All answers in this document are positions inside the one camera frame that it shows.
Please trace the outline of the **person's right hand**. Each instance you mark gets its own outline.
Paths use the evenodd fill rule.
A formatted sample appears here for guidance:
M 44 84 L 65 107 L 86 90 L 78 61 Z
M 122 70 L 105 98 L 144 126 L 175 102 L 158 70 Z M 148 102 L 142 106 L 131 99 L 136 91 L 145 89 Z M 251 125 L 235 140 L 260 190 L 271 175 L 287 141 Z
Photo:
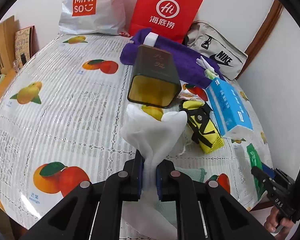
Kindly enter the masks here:
M 271 233 L 274 233 L 276 228 L 281 225 L 283 228 L 279 232 L 281 235 L 287 235 L 292 227 L 295 225 L 291 220 L 287 218 L 283 218 L 278 220 L 279 209 L 276 207 L 272 207 L 270 211 L 270 215 L 266 218 L 266 222 L 264 223 L 264 227 Z

